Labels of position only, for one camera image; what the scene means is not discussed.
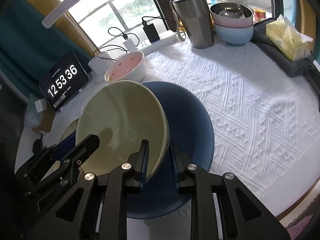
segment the blue plate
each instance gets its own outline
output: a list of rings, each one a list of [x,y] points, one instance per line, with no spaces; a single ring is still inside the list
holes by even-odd
[[[160,101],[167,116],[170,139],[192,163],[209,171],[213,159],[212,123],[198,98],[185,88],[169,82],[146,82]],[[178,195],[173,185],[169,155],[156,174],[146,183],[142,195],[128,195],[129,218],[151,219],[169,214],[183,206],[190,195]]]

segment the yellow bowl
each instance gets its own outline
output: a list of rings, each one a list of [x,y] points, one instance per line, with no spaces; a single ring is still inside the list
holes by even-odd
[[[133,81],[111,83],[95,94],[85,107],[76,131],[76,144],[89,134],[100,147],[82,164],[85,173],[101,175],[126,163],[149,140],[147,180],[156,172],[169,146],[169,126],[156,96]]]

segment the blue bowl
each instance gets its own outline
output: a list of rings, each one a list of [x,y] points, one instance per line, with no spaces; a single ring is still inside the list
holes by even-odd
[[[160,101],[167,116],[170,139],[176,140],[180,152],[192,163],[209,171],[213,159],[214,133],[206,109],[185,88],[169,82],[146,82]],[[173,185],[169,155],[156,174],[146,183],[142,195],[128,195],[127,216],[151,219],[169,214],[183,206],[190,195],[178,195]]]
[[[253,36],[253,25],[248,28],[229,28],[215,24],[214,28],[223,41],[232,45],[243,45]]]

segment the time digits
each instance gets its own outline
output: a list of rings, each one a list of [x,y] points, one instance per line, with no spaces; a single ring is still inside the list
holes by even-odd
[[[77,73],[77,69],[75,68],[75,65],[71,65],[70,69],[66,69],[66,71],[65,71],[65,74],[67,75],[68,79],[72,79],[73,75],[75,75],[76,73]],[[66,83],[67,83],[67,80],[65,79],[65,77],[63,75],[61,75],[60,78],[58,78],[56,80],[56,84],[57,84],[58,89],[61,89]],[[51,85],[51,89],[49,88],[48,93],[52,97],[54,97],[54,95],[56,95],[58,93],[58,90],[56,89],[56,86],[54,84]]]

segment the yellow tissue pack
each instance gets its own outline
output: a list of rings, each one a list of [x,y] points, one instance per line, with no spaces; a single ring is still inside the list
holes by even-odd
[[[276,21],[266,25],[266,35],[291,62],[310,55],[308,42],[313,39],[299,33],[282,15]]]

